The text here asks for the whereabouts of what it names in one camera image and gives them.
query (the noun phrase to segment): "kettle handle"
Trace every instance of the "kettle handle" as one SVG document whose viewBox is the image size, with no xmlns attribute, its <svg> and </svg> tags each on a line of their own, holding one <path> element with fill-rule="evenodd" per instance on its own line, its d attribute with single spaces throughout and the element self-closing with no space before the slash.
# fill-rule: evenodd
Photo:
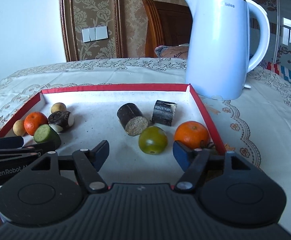
<svg viewBox="0 0 291 240">
<path fill-rule="evenodd" d="M 268 50 L 270 42 L 270 24 L 266 11 L 260 5 L 253 2 L 252 0 L 246 1 L 248 3 L 249 11 L 255 14 L 260 26 L 260 42 L 255 54 L 249 61 L 249 66 L 247 69 L 249 72 L 261 62 Z"/>
</svg>

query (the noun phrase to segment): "green fruit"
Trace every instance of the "green fruit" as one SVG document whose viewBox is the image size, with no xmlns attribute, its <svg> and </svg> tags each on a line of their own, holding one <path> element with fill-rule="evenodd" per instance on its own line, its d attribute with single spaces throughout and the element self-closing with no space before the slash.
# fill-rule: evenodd
<svg viewBox="0 0 291 240">
<path fill-rule="evenodd" d="M 33 139 L 37 143 L 53 141 L 55 149 L 61 145 L 60 136 L 48 124 L 41 125 L 34 133 Z"/>
<path fill-rule="evenodd" d="M 150 126 L 139 136 L 139 147 L 147 154 L 159 154 L 167 147 L 167 135 L 161 128 Z"/>
</svg>

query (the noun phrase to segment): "wooden headboard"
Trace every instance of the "wooden headboard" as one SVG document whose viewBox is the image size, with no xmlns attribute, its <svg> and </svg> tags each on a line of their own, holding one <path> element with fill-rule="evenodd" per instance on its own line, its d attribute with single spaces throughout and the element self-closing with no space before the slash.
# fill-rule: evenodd
<svg viewBox="0 0 291 240">
<path fill-rule="evenodd" d="M 154 0 L 142 1 L 148 16 L 146 57 L 157 57 L 154 53 L 157 46 L 178 46 L 190 42 L 192 16 L 187 6 Z"/>
</svg>

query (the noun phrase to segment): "orange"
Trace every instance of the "orange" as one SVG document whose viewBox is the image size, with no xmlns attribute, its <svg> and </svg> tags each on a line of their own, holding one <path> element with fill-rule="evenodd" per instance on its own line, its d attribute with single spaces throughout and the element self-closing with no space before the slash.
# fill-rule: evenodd
<svg viewBox="0 0 291 240">
<path fill-rule="evenodd" d="M 188 121 L 179 125 L 174 134 L 174 140 L 180 141 L 188 148 L 204 148 L 209 142 L 209 132 L 199 122 Z"/>
<path fill-rule="evenodd" d="M 47 117 L 40 112 L 30 113 L 24 119 L 24 128 L 29 135 L 34 135 L 35 131 L 43 124 L 48 124 Z"/>
</svg>

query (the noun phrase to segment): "striped blanket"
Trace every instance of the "striped blanket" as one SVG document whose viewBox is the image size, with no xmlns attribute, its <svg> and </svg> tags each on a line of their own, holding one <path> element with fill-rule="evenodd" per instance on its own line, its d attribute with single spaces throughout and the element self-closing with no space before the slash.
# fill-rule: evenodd
<svg viewBox="0 0 291 240">
<path fill-rule="evenodd" d="M 266 60 L 262 60 L 259 66 L 263 67 L 264 69 L 273 71 L 291 84 L 291 70 L 287 69 L 286 67 L 279 64 L 273 64 Z"/>
</svg>

